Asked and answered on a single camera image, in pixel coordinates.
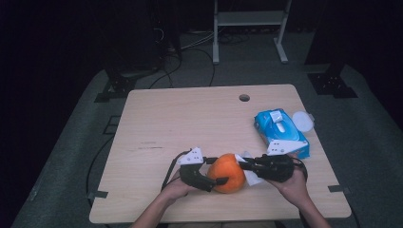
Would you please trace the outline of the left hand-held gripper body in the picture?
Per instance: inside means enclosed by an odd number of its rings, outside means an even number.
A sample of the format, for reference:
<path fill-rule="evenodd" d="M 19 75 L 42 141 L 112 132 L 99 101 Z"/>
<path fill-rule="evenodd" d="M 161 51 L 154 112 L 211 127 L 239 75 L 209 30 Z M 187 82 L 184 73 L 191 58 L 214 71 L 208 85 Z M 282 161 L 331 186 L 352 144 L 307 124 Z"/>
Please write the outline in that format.
<path fill-rule="evenodd" d="M 181 155 L 176 164 L 180 167 L 180 177 L 184 183 L 195 188 L 202 187 L 200 168 L 203 165 L 203 155 L 198 147 Z"/>

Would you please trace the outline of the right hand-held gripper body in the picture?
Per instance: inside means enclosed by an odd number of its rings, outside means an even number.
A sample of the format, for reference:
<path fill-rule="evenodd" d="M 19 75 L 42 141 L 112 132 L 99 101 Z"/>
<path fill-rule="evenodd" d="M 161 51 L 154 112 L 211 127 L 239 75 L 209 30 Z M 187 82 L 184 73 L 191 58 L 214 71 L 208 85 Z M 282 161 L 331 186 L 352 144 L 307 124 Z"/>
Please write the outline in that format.
<path fill-rule="evenodd" d="M 253 172 L 265 180 L 284 182 L 292 177 L 295 165 L 302 169 L 305 179 L 308 179 L 306 166 L 298 157 L 299 154 L 305 153 L 307 148 L 307 142 L 272 140 L 266 153 L 254 158 Z"/>

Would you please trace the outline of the orange pumpkin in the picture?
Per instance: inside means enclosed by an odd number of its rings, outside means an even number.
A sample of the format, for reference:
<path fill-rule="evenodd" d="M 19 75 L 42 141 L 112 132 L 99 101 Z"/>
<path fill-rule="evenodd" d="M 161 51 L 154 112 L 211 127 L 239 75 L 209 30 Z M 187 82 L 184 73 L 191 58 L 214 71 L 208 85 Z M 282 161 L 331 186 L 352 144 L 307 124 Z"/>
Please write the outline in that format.
<path fill-rule="evenodd" d="M 220 193 L 232 194 L 238 192 L 245 184 L 246 178 L 240 168 L 236 156 L 228 153 L 220 156 L 208 169 L 207 177 L 210 179 L 227 178 L 223 185 L 216 185 L 214 189 Z"/>

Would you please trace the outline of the blue wet wipes pack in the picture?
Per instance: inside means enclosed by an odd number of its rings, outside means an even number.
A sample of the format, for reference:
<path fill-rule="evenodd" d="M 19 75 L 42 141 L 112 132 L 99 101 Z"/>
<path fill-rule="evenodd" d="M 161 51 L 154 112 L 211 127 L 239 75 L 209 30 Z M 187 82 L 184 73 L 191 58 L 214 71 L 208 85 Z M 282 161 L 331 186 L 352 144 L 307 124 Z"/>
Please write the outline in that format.
<path fill-rule="evenodd" d="M 279 123 L 274 123 L 270 116 L 270 113 L 276 110 L 281 112 L 283 118 Z M 300 159 L 310 157 L 310 143 L 304 134 L 314 128 L 314 119 L 307 112 L 297 111 L 289 116 L 282 108 L 261 111 L 255 116 L 254 126 L 267 144 L 267 148 L 272 140 L 307 142 L 306 152 L 299 154 L 298 157 Z"/>

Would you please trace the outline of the person's right hand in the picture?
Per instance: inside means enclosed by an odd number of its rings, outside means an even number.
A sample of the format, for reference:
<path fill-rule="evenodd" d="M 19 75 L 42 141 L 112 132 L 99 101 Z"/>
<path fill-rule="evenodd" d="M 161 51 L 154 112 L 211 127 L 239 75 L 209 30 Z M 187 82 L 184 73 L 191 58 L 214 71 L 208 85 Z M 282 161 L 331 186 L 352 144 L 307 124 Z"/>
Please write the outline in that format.
<path fill-rule="evenodd" d="M 293 168 L 293 175 L 289 180 L 284 182 L 269 180 L 269 183 L 274 185 L 283 197 L 295 205 L 296 208 L 302 209 L 309 202 L 310 197 L 302 169 L 295 165 Z"/>

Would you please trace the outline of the person's left hand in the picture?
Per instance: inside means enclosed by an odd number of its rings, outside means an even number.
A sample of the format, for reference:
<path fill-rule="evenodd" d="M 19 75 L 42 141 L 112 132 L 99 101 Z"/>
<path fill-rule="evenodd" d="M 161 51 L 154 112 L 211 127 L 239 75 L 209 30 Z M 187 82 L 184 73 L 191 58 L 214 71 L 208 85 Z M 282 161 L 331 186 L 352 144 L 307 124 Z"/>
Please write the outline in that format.
<path fill-rule="evenodd" d="M 160 196 L 162 197 L 163 202 L 167 206 L 170 206 L 176 200 L 187 196 L 189 192 L 194 190 L 195 187 L 190 186 L 181 180 L 180 172 L 177 171 L 166 187 L 162 190 Z"/>

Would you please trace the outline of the grey tape strip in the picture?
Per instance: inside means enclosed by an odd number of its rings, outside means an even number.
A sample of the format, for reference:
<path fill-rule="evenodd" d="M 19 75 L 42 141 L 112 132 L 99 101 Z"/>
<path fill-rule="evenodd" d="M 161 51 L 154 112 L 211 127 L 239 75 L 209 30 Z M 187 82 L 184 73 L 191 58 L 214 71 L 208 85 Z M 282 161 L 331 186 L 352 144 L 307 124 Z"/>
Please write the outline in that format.
<path fill-rule="evenodd" d="M 329 185 L 328 189 L 331 193 L 335 193 L 335 192 L 342 192 L 345 195 L 349 195 L 351 194 L 351 190 L 349 187 L 345 187 L 342 185 Z"/>
<path fill-rule="evenodd" d="M 95 200 L 96 198 L 106 199 L 108 195 L 107 191 L 93 191 L 88 192 L 86 198 L 89 200 Z"/>

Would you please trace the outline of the black metal stand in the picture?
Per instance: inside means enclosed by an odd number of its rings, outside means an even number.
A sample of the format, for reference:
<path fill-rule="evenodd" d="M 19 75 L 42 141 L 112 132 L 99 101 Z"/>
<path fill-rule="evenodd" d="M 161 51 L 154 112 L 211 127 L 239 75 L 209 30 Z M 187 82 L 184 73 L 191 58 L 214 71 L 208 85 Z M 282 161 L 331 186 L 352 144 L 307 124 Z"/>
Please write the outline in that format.
<path fill-rule="evenodd" d="M 324 72 L 309 73 L 308 78 L 317 95 L 332 95 L 336 99 L 356 98 L 355 91 L 341 78 L 344 61 L 330 63 Z"/>
<path fill-rule="evenodd" d="M 125 77 L 110 61 L 104 62 L 107 82 L 104 90 L 100 92 L 95 103 L 107 103 L 110 99 L 126 98 L 128 93 L 135 87 L 135 76 Z"/>

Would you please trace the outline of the white metal stand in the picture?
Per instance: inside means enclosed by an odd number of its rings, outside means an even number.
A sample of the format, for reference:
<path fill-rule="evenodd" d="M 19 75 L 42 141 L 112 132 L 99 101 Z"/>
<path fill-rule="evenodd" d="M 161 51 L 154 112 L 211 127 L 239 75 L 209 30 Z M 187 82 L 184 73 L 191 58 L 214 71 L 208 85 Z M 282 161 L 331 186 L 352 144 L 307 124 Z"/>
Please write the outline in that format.
<path fill-rule="evenodd" d="M 219 28 L 247 26 L 279 26 L 278 36 L 274 45 L 282 64 L 288 63 L 288 58 L 282 45 L 282 39 L 288 22 L 293 0 L 286 0 L 283 10 L 269 11 L 219 11 L 219 0 L 214 0 L 212 62 L 220 62 Z"/>

